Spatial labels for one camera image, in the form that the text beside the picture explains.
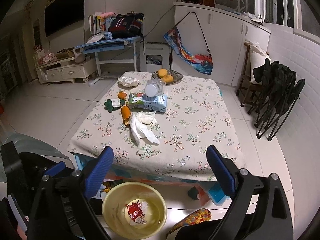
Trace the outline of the green milk carton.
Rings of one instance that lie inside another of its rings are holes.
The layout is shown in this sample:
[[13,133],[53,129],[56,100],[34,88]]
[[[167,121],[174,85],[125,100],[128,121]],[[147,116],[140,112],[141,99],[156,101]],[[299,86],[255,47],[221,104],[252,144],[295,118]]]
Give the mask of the green milk carton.
[[143,93],[130,93],[128,98],[129,105],[143,105],[144,104],[144,95]]

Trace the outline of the long white tissue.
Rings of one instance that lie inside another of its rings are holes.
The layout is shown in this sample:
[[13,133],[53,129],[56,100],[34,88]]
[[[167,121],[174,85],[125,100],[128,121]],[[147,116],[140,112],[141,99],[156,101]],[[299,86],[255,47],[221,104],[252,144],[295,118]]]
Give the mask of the long white tissue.
[[133,141],[136,146],[140,146],[140,139],[146,139],[148,142],[154,145],[159,145],[160,142],[154,135],[154,133],[147,128],[147,126],[141,123],[135,114],[130,118],[130,129]]

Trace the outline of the blue tissue pack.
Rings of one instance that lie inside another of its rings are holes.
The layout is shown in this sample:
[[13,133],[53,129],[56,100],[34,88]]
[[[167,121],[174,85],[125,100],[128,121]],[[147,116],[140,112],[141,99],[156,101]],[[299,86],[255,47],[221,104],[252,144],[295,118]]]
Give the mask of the blue tissue pack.
[[139,108],[146,109],[154,112],[164,113],[167,110],[167,96],[158,95],[154,97],[148,97],[144,95],[144,104],[143,105],[129,105],[130,108]]

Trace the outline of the clear plastic water bottle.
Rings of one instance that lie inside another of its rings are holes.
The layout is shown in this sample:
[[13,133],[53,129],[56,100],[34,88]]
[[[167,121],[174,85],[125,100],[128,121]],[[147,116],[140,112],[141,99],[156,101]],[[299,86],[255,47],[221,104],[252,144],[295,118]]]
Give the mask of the clear plastic water bottle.
[[145,85],[144,93],[146,96],[151,98],[154,96],[163,95],[165,85],[165,82],[161,79],[150,79]]

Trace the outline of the small white tissue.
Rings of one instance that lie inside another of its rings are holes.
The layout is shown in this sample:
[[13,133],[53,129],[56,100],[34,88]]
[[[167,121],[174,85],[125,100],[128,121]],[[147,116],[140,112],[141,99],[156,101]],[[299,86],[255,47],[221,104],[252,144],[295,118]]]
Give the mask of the small white tissue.
[[156,112],[139,112],[137,120],[145,125],[156,124]]

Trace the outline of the black wall television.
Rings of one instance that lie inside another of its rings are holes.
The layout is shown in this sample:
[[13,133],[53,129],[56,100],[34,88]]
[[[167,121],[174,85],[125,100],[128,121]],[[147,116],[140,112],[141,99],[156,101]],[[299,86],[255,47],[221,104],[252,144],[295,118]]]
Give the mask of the black wall television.
[[44,10],[45,35],[48,37],[84,17],[84,0],[55,0]]

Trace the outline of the floral white tablecloth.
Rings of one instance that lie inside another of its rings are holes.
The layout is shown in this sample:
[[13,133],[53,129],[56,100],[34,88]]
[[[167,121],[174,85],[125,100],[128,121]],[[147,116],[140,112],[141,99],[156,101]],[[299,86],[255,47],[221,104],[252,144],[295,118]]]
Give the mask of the floral white tablecloth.
[[156,123],[147,128],[159,140],[153,144],[142,138],[135,142],[130,128],[123,123],[120,110],[108,112],[106,102],[118,94],[140,94],[151,79],[150,73],[126,72],[137,78],[133,88],[115,83],[99,100],[71,138],[71,153],[97,157],[109,146],[114,151],[115,174],[122,177],[144,175],[149,180],[162,177],[214,181],[206,150],[214,145],[221,155],[237,167],[246,166],[227,106],[218,85],[211,79],[184,76],[167,86],[167,109],[156,113]]

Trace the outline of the white tissue paper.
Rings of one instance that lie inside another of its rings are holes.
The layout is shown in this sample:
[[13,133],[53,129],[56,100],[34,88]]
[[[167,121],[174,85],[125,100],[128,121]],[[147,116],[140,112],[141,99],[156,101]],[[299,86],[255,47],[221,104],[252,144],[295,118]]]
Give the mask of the white tissue paper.
[[118,83],[123,86],[123,87],[137,87],[139,85],[139,80],[135,77],[119,77],[118,78]]

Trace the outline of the green foil wrapper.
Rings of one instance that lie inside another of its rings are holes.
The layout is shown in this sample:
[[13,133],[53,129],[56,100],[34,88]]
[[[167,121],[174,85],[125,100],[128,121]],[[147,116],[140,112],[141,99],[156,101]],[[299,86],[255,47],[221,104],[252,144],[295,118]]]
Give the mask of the green foil wrapper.
[[125,105],[125,100],[124,99],[107,99],[107,101],[105,101],[104,106],[105,109],[109,112],[112,113],[115,110],[120,109],[121,107],[123,107]]

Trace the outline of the white wall cabinet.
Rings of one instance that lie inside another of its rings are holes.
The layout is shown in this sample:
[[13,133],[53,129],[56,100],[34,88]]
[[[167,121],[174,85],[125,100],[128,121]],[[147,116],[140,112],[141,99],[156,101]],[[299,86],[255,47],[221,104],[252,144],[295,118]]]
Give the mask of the white wall cabinet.
[[192,54],[207,55],[213,70],[208,76],[217,83],[236,87],[244,67],[245,41],[267,50],[271,31],[249,18],[204,5],[176,2],[175,25],[183,46]]

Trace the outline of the yellow mango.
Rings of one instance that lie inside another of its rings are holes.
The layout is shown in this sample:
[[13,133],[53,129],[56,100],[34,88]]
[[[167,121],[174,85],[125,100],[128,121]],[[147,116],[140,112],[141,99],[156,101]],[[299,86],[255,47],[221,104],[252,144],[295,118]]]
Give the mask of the yellow mango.
[[168,74],[168,71],[166,70],[166,69],[160,69],[159,71],[158,71],[158,77],[161,79],[161,78],[163,78],[163,77],[165,77],[166,75]]
[[161,78],[161,80],[166,84],[171,84],[174,82],[174,77],[172,75],[166,75],[165,77]]

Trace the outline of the red white snack wrapper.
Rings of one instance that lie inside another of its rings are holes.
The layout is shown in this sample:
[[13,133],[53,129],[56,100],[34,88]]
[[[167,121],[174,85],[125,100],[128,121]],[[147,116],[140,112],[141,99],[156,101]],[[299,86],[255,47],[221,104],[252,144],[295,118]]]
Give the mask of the red white snack wrapper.
[[130,224],[132,225],[144,225],[146,224],[146,213],[148,210],[148,203],[141,201],[140,199],[132,201],[130,204],[126,204],[127,214],[129,216]]

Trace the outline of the orange peel piece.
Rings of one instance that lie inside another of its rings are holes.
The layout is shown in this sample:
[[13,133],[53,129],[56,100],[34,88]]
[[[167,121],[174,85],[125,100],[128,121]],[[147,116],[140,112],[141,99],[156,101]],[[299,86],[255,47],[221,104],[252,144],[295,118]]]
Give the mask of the orange peel piece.
[[120,92],[118,93],[118,98],[119,98],[120,100],[126,100],[126,97],[127,97],[127,94],[126,94],[124,91],[120,91]]
[[121,117],[123,120],[123,124],[125,126],[129,126],[130,125],[130,118],[131,118],[131,111],[127,105],[121,107]]

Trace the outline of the wooden chair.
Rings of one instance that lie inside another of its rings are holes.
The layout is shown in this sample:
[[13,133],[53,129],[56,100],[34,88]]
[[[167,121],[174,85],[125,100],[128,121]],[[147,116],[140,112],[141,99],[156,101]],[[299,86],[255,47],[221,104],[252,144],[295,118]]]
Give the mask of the wooden chair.
[[245,54],[245,61],[244,67],[241,72],[240,76],[240,83],[236,90],[236,96],[241,99],[240,106],[244,107],[245,105],[253,105],[253,98],[256,96],[257,92],[261,92],[262,85],[260,84],[253,84],[251,83],[250,77],[250,56],[249,56],[249,43],[251,41],[245,41],[246,47],[246,54]]

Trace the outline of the row of books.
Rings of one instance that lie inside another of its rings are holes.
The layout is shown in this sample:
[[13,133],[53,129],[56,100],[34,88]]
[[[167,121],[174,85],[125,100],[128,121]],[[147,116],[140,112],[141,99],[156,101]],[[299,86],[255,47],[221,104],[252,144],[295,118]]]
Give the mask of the row of books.
[[100,32],[108,31],[108,28],[115,18],[115,14],[111,12],[101,13],[95,12],[88,16],[89,31],[92,35]]

